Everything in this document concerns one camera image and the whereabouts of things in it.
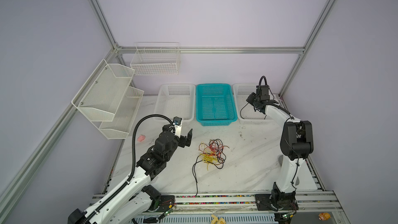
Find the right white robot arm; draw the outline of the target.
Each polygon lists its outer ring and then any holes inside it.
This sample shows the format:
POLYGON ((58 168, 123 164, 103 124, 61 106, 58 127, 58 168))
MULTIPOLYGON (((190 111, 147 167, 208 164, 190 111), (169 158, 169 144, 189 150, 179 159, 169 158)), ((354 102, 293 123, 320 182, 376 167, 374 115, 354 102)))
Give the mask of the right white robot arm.
POLYGON ((255 111, 270 117, 282 128, 282 168, 270 196, 271 206, 281 209, 294 202, 299 171, 314 150, 312 123, 293 117, 287 109, 271 99, 268 85, 257 85, 256 92, 251 93, 246 101, 255 111))

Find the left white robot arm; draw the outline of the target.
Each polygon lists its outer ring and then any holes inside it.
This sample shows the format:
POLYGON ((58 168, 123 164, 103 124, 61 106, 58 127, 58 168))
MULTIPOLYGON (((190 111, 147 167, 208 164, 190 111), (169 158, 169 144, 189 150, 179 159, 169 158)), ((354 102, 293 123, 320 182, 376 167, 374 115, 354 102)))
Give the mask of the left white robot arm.
POLYGON ((178 147, 189 147, 192 141, 192 130, 186 136, 181 135, 183 119, 174 117, 170 119, 160 114, 151 114, 138 121, 132 134, 132 168, 125 179, 114 189, 108 192, 98 202, 86 210, 74 210, 68 217, 69 224, 106 224, 116 214, 127 206, 137 193, 146 194, 149 200, 154 201, 159 194, 150 186, 165 168, 178 147), (162 132, 139 160, 136 159, 136 136, 140 125, 150 118, 162 118, 168 124, 162 127, 162 132))

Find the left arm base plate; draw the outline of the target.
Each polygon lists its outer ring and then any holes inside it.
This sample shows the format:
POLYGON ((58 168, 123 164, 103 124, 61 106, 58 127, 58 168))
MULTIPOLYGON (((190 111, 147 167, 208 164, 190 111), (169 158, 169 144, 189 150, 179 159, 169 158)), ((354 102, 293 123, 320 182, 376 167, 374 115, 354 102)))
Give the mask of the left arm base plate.
POLYGON ((160 196, 152 201, 148 211, 149 212, 165 212, 169 209, 169 206, 175 205, 175 196, 165 195, 160 196))

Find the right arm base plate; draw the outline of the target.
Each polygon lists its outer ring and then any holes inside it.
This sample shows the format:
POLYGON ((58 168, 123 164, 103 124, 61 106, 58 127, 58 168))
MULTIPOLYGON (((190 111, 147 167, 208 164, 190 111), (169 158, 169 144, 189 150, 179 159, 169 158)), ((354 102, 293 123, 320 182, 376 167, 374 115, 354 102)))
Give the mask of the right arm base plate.
POLYGON ((295 192, 288 194, 256 194, 255 202, 259 211, 297 211, 295 192))

